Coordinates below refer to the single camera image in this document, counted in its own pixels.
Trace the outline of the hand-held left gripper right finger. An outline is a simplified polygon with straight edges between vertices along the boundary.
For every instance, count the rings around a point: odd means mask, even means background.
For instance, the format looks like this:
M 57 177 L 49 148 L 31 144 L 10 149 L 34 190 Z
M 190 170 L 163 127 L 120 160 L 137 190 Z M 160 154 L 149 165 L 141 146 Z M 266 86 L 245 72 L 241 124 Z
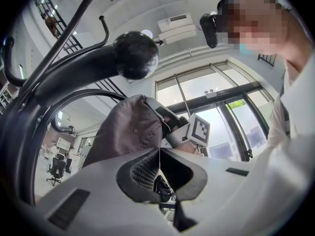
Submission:
M 160 224 L 160 236 L 250 236 L 249 191 L 242 188 L 249 163 L 212 159 L 161 149 L 160 168 L 175 191 L 172 226 Z

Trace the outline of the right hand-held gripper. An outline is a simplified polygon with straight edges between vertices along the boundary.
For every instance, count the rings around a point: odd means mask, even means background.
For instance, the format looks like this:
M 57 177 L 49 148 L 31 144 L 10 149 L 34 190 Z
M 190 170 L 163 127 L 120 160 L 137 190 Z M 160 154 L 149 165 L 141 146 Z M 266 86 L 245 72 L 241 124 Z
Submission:
M 161 122 L 162 138 L 171 147 L 178 147 L 187 142 L 207 147 L 210 137 L 210 123 L 192 114 L 189 119 L 178 117 L 167 107 L 151 97 L 145 100 L 146 105 L 155 113 Z

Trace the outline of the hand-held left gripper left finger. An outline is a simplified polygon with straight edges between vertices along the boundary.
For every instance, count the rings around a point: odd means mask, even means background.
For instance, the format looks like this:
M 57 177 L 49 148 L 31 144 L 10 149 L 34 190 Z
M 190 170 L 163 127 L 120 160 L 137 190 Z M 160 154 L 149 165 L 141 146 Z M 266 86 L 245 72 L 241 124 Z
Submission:
M 90 164 L 53 188 L 36 211 L 66 236 L 178 236 L 141 175 L 158 171 L 157 148 Z

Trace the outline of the grey cap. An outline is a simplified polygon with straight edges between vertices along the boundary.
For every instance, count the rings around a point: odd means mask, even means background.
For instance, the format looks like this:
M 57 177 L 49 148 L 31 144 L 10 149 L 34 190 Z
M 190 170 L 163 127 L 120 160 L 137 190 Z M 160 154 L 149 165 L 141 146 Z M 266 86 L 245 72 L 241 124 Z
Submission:
M 146 104 L 147 99 L 147 96 L 135 95 L 111 110 L 94 138 L 83 167 L 161 145 L 162 124 Z

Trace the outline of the black coat stand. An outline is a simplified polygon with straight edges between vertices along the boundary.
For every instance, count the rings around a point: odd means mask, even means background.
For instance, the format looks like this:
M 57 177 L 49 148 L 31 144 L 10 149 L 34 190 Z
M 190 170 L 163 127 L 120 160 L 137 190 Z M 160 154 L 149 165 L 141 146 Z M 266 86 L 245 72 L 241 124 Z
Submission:
M 30 206 L 35 204 L 34 179 L 38 149 L 46 127 L 57 112 L 79 98 L 123 96 L 88 85 L 122 76 L 141 80 L 158 65 L 158 47 L 143 33 L 130 31 L 113 44 L 103 40 L 61 59 L 57 55 L 77 27 L 92 0 L 83 0 L 71 21 L 28 79 L 8 76 L 20 88 L 0 117 L 0 176 L 10 197 Z

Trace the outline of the person's right forearm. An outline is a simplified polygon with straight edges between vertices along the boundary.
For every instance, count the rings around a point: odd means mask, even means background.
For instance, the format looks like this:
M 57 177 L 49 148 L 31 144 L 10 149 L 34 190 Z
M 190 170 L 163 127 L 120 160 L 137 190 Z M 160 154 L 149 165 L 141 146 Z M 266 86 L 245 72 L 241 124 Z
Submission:
M 200 152 L 198 145 L 194 144 L 191 141 L 186 141 L 179 144 L 178 146 L 176 146 L 176 149 L 190 154 L 204 156 L 204 154 Z

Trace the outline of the white locker cabinet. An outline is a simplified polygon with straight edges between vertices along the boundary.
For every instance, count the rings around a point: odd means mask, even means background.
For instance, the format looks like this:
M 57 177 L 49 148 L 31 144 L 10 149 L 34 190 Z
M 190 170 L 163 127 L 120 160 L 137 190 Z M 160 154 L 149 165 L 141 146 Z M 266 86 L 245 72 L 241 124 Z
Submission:
M 80 156 L 80 160 L 79 160 L 79 165 L 78 165 L 78 170 L 82 169 L 82 166 L 84 164 L 84 161 L 86 160 L 86 157 L 94 143 L 94 139 L 95 137 L 85 137 L 82 138 L 78 152 L 79 152 L 79 156 Z

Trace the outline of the black office chair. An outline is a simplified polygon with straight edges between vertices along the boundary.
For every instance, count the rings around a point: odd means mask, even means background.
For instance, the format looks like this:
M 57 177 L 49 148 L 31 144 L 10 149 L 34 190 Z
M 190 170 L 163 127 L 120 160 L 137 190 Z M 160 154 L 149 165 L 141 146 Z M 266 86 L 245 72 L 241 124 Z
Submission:
M 63 154 L 57 154 L 52 161 L 52 166 L 50 167 L 49 173 L 51 174 L 50 178 L 47 178 L 46 181 L 52 181 L 52 186 L 55 186 L 56 183 L 62 182 L 62 177 L 65 171 L 66 161 Z

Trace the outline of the emergency light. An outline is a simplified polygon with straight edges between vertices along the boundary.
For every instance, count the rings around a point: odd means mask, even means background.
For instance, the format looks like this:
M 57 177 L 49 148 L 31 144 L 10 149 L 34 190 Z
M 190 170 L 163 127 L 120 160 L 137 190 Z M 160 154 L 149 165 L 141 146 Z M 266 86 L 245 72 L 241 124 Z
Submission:
M 206 93 L 205 96 L 207 99 L 211 99 L 211 98 L 219 97 L 226 94 L 228 94 L 227 90 L 219 90 L 219 91 L 210 91 Z

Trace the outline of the black-framed glass door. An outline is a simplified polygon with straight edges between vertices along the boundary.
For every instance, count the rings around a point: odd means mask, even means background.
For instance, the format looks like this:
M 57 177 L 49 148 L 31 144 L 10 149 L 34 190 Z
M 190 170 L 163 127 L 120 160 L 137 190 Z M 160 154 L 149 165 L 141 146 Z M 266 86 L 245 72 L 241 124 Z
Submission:
M 228 94 L 207 99 L 210 91 Z M 196 114 L 210 123 L 202 152 L 209 157 L 250 161 L 266 148 L 272 96 L 230 61 L 211 63 L 156 82 L 155 97 L 180 117 Z

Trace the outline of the white shelf unit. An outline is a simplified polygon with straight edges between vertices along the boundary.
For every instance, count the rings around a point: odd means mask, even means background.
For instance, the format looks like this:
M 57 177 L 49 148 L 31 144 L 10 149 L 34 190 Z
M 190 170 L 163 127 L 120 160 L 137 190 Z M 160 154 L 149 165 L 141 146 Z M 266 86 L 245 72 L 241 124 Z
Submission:
M 71 143 L 68 142 L 67 140 L 59 137 L 58 141 L 57 141 L 57 147 L 63 149 L 63 150 L 66 150 L 68 151 L 71 147 Z

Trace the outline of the person's white shirt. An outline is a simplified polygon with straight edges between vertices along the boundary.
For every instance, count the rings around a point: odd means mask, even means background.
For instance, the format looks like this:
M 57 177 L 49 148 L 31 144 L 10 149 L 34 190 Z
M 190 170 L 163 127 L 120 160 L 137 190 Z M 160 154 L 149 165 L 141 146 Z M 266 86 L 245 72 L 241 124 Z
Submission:
M 243 230 L 268 236 L 289 219 L 315 179 L 315 51 L 301 72 L 288 61 L 284 93 L 270 115 L 268 164 Z

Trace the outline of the white ceiling air conditioner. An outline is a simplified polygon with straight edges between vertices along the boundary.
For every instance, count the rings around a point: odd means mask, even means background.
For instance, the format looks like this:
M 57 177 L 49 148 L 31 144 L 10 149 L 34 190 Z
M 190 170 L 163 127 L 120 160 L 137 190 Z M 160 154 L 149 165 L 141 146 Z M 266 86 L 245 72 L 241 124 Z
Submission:
M 197 35 L 196 25 L 193 23 L 189 13 L 160 20 L 157 24 L 161 31 L 158 37 L 166 44 L 178 42 Z

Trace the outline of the blue face mask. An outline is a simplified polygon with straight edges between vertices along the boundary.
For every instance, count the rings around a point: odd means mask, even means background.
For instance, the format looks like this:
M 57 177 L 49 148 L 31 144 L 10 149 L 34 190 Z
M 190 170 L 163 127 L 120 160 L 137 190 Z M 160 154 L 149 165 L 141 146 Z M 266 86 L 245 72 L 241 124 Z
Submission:
M 251 55 L 252 54 L 251 50 L 247 49 L 246 44 L 243 44 L 243 43 L 239 44 L 239 51 L 240 51 L 240 53 L 242 53 L 244 55 Z

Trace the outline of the black railing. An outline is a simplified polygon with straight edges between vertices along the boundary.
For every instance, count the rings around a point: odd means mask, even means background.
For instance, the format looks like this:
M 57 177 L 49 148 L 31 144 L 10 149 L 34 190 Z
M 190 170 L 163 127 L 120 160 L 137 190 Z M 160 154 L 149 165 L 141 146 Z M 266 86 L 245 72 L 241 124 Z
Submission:
M 51 34 L 56 39 L 59 39 L 67 27 L 67 23 L 63 20 L 62 16 L 58 12 L 58 5 L 54 4 L 51 0 L 34 0 L 34 3 Z M 63 46 L 63 52 L 67 55 L 82 49 L 83 46 L 77 40 L 74 33 L 69 37 Z M 100 80 L 94 85 L 98 89 L 107 90 L 124 97 L 126 96 L 111 79 Z

